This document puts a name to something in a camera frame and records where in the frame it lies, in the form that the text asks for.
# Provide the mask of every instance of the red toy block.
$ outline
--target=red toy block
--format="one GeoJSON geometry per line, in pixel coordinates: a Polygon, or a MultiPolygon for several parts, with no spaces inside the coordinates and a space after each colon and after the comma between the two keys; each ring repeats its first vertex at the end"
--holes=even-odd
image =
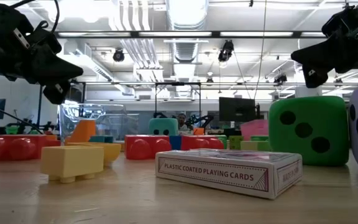
{"type": "Polygon", "coordinates": [[[40,159],[41,149],[55,144],[46,135],[0,135],[0,161],[40,159]]]}
{"type": "Polygon", "coordinates": [[[125,156],[127,159],[154,159],[158,152],[171,151],[168,136],[127,135],[125,156]]]}
{"type": "Polygon", "coordinates": [[[181,137],[182,151],[189,151],[190,149],[224,149],[223,142],[216,136],[182,136],[181,137]]]}

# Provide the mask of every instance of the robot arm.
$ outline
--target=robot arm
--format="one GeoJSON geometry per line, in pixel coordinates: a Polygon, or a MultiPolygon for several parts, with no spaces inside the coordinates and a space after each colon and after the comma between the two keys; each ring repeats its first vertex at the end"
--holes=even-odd
{"type": "Polygon", "coordinates": [[[303,65],[308,88],[325,83],[327,73],[333,68],[338,73],[358,69],[358,7],[346,6],[321,31],[328,38],[326,41],[291,54],[293,60],[303,65]]]}
{"type": "Polygon", "coordinates": [[[61,104],[70,89],[69,79],[82,75],[83,70],[56,56],[62,46],[45,30],[47,26],[42,21],[34,29],[25,15],[0,4],[0,75],[45,86],[48,100],[61,104]]]}

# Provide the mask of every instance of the table surface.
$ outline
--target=table surface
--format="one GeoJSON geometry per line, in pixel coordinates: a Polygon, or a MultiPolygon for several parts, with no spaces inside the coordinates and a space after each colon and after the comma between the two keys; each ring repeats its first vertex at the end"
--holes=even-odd
{"type": "Polygon", "coordinates": [[[0,223],[358,223],[358,165],[304,166],[275,200],[155,177],[121,154],[95,179],[48,183],[39,161],[0,162],[0,223]]]}

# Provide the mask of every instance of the person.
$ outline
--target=person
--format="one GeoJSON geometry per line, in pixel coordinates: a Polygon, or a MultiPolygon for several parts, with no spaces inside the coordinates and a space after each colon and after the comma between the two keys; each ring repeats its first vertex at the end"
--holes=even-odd
{"type": "Polygon", "coordinates": [[[179,124],[179,131],[189,131],[192,130],[191,126],[190,128],[185,124],[186,122],[186,115],[184,113],[180,113],[177,116],[178,124],[179,124]]]}

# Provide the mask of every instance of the white box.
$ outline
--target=white box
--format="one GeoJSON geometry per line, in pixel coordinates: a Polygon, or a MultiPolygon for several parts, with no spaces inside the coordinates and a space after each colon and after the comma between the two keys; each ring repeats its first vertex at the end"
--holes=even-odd
{"type": "Polygon", "coordinates": [[[293,153],[200,149],[155,158],[157,177],[270,199],[302,177],[302,157],[293,153]]]}

